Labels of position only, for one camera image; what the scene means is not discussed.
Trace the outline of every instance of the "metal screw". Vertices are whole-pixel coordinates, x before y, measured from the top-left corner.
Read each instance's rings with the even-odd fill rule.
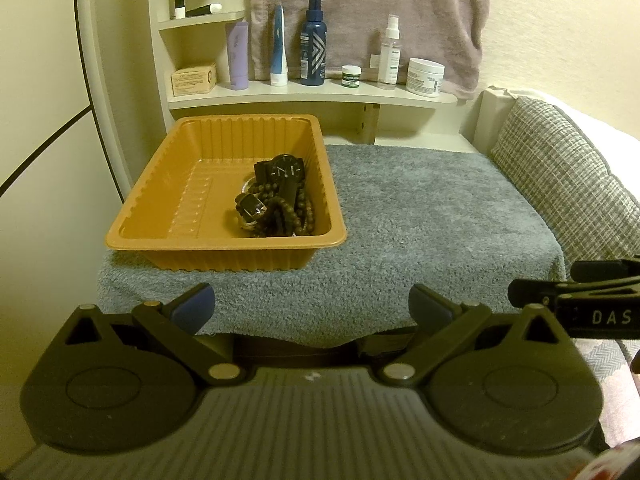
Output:
[[[415,368],[406,363],[391,363],[382,370],[389,379],[404,381],[415,375]]]
[[[218,363],[209,368],[209,375],[214,379],[229,381],[240,375],[240,367],[233,363]]]

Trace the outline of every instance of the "white cap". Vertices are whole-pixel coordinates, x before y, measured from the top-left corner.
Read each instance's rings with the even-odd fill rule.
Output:
[[[417,70],[418,72],[428,72],[433,75],[443,75],[444,65],[429,61],[428,59],[419,59],[412,57],[409,59],[409,70]]]
[[[362,74],[362,69],[356,65],[343,65],[342,72],[349,75],[360,75]]]
[[[286,86],[288,81],[287,74],[271,73],[271,86]]]
[[[400,18],[395,14],[390,14],[388,22],[386,22],[386,37],[392,40],[397,40],[400,37],[400,29],[398,28],[398,21]]]

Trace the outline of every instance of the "purple tube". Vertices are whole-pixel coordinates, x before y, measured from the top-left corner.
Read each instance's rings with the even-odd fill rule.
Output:
[[[248,35],[249,23],[227,23],[226,58],[232,90],[249,88]]]

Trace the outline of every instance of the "plaid pillow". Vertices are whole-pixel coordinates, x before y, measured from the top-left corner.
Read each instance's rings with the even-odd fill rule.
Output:
[[[542,216],[569,263],[640,253],[640,205],[559,108],[517,99],[490,157]]]

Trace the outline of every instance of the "pink towel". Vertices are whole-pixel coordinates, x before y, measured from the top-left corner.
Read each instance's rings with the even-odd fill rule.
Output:
[[[289,76],[300,76],[300,28],[308,0],[251,0],[252,61],[257,80],[269,79],[273,45],[273,9],[285,11]],[[363,78],[375,80],[370,54],[380,53],[388,14],[400,16],[402,42],[399,82],[406,80],[410,57],[442,63],[442,89],[461,99],[474,96],[482,57],[480,34],[489,0],[322,0],[327,32],[327,76],[356,64]]]

